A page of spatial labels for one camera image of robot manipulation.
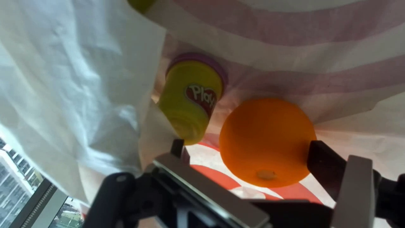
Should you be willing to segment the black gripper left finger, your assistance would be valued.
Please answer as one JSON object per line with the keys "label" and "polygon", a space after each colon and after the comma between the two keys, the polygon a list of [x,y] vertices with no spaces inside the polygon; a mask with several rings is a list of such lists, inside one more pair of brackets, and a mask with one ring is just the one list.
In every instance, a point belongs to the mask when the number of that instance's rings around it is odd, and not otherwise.
{"label": "black gripper left finger", "polygon": [[172,148],[173,152],[156,157],[153,164],[213,215],[227,225],[238,228],[265,228],[268,224],[268,215],[265,211],[237,197],[187,164],[184,160],[186,149],[181,140],[175,140]]}

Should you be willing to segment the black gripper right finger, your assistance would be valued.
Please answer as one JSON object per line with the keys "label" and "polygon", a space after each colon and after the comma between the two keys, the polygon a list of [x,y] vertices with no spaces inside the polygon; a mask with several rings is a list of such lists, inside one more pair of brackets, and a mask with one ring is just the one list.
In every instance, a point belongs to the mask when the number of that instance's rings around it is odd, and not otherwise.
{"label": "black gripper right finger", "polygon": [[372,160],[349,155],[342,158],[322,140],[309,148],[308,168],[335,200],[332,228],[371,228],[375,212]]}

